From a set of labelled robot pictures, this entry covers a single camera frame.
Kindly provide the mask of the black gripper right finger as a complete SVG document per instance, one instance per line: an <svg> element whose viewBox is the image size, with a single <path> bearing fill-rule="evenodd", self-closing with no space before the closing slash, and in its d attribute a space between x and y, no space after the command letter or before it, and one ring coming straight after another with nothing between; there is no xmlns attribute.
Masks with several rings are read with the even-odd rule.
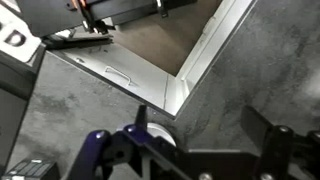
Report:
<svg viewBox="0 0 320 180"><path fill-rule="evenodd" d="M249 139L261 150L273 125L251 106L243 107L240 124Z"/></svg>

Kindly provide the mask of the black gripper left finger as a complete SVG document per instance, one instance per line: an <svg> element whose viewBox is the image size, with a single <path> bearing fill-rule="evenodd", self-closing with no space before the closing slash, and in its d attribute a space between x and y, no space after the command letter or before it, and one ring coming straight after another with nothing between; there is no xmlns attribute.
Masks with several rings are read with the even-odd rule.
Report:
<svg viewBox="0 0 320 180"><path fill-rule="evenodd" d="M140 105L135 118L135 125L146 130L147 129L147 106Z"/></svg>

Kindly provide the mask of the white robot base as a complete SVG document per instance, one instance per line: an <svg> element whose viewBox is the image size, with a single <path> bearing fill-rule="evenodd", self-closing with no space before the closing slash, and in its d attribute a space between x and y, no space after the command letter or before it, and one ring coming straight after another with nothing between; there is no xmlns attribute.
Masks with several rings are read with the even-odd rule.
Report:
<svg viewBox="0 0 320 180"><path fill-rule="evenodd" d="M37 51L41 39L32 35L13 0L0 3L0 50L27 63Z"/></svg>

